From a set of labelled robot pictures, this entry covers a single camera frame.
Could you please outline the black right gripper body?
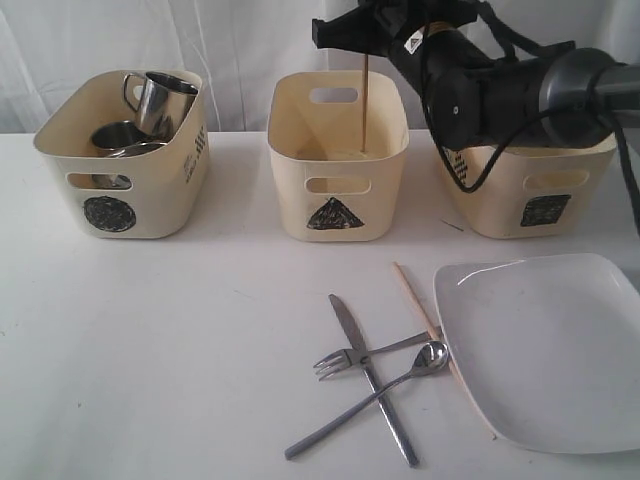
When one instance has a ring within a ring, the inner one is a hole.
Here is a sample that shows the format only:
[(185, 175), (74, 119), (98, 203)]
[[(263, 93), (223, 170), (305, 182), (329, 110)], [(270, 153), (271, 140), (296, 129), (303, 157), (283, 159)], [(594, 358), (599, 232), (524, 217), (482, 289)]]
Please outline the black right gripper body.
[(350, 49), (387, 58), (402, 75), (418, 75), (428, 29), (456, 29), (478, 19), (470, 1), (359, 1)]

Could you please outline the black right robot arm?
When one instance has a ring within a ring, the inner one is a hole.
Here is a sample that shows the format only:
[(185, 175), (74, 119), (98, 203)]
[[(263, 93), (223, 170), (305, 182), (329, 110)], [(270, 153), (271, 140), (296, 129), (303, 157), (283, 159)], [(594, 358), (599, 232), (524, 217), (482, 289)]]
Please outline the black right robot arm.
[(385, 57), (419, 95), (434, 141), (588, 148), (639, 127), (639, 67), (572, 41), (540, 45), (486, 1), (361, 1), (315, 19), (319, 49)]

